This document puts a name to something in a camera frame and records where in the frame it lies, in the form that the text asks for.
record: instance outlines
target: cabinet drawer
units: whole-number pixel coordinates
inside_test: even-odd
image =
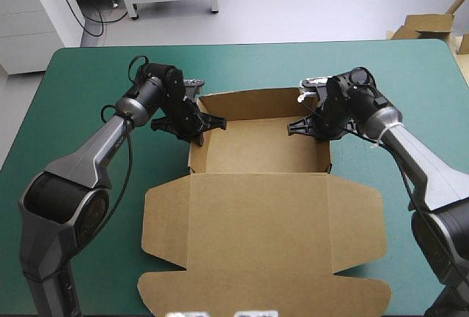
[[[0,0],[0,15],[43,11],[40,0]]]
[[[55,31],[45,11],[0,15],[0,37]]]
[[[0,37],[0,65],[8,74],[39,72],[62,47],[57,33]]]

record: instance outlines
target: white cabinet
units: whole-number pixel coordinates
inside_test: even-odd
[[[76,0],[68,0],[84,24]],[[83,29],[65,0],[0,0],[0,65],[8,74],[45,70],[60,48],[78,47]]]

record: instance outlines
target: white zip tie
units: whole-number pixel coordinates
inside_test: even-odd
[[[315,92],[304,92],[298,96],[297,101],[302,103],[308,96],[317,96],[317,94]]]
[[[380,136],[378,136],[378,139],[376,140],[376,143],[373,143],[373,145],[371,145],[370,147],[372,149],[376,149],[380,145],[381,138],[383,137],[384,133],[386,133],[388,130],[390,130],[391,128],[394,128],[398,125],[402,125],[404,127],[403,123],[401,123],[401,122],[394,122],[394,123],[386,125],[384,127],[384,129],[381,130]]]

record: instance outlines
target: cardboard piece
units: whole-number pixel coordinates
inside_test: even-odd
[[[391,36],[391,40],[401,40],[401,39],[419,39],[421,33],[409,29],[406,26],[401,26],[397,31]]]
[[[202,148],[191,147],[194,174],[145,199],[142,248],[187,269],[140,277],[153,314],[384,313],[386,283],[333,276],[384,256],[383,200],[324,172],[329,143],[287,136],[287,122],[309,114],[297,95],[263,89],[201,98],[202,109],[228,118],[227,131],[213,130]]]
[[[458,55],[468,55],[469,54],[469,33],[466,33],[462,36],[461,45],[457,51]]]
[[[425,14],[408,15],[405,26],[413,31],[450,33],[453,26],[454,15]]]
[[[451,52],[456,55],[456,47],[451,38],[453,21],[452,14],[408,15],[405,24],[391,39],[439,39],[446,42]]]

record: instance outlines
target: gray floor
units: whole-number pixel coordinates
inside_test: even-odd
[[[140,19],[107,26],[96,40],[85,34],[84,46],[190,45],[249,42],[379,40],[397,29],[408,13],[445,12],[453,0],[219,0],[210,13],[209,0],[145,4]],[[120,16],[121,5],[106,18]],[[84,5],[89,14],[89,6]],[[97,31],[99,27],[90,26]],[[456,33],[469,31],[469,1],[460,8]],[[0,70],[0,166],[7,156],[41,79],[40,73],[8,77]]]

